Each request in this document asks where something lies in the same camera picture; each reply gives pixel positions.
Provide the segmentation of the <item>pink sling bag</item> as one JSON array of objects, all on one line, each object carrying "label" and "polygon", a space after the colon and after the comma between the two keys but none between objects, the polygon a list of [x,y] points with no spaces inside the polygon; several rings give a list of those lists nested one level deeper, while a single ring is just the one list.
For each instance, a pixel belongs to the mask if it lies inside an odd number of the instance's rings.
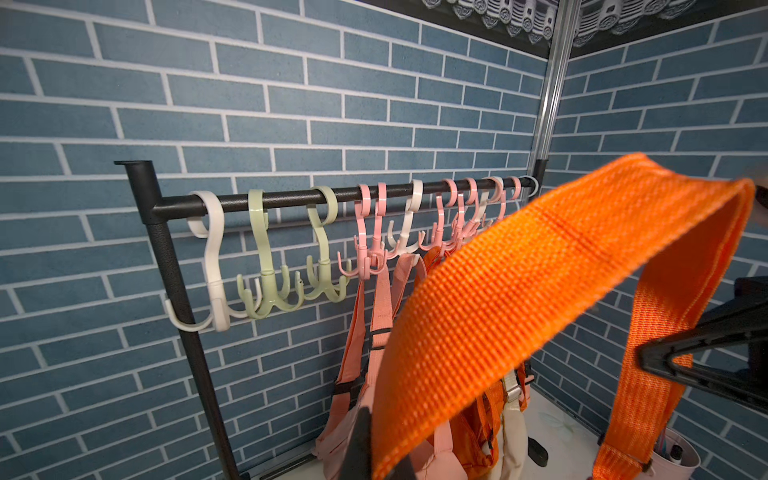
[{"label": "pink sling bag", "polygon": [[[350,443],[357,412],[372,407],[375,384],[395,314],[402,301],[409,276],[419,280],[427,275],[422,258],[406,254],[398,259],[394,278],[383,271],[376,276],[372,310],[371,338],[367,373],[361,374],[363,345],[366,338],[364,302],[355,302],[352,325],[341,369],[336,380],[330,416],[325,429],[316,439],[313,454],[323,464],[324,477],[337,479]],[[409,455],[418,479],[465,479],[467,473],[453,452],[451,427],[448,422],[436,428],[433,439],[419,444]]]}]

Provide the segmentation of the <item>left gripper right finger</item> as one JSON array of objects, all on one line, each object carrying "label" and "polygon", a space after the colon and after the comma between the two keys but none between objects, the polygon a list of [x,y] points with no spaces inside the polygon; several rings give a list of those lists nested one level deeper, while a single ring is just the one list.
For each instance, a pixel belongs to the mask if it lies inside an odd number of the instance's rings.
[{"label": "left gripper right finger", "polygon": [[637,350],[642,370],[767,412],[767,295],[738,296]]}]

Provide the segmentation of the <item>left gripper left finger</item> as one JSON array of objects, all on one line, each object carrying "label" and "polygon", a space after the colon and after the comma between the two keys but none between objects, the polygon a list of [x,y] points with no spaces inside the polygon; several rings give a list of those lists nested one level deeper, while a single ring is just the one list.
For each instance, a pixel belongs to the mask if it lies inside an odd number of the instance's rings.
[{"label": "left gripper left finger", "polygon": [[367,407],[358,411],[352,432],[352,478],[371,479],[371,412]]}]

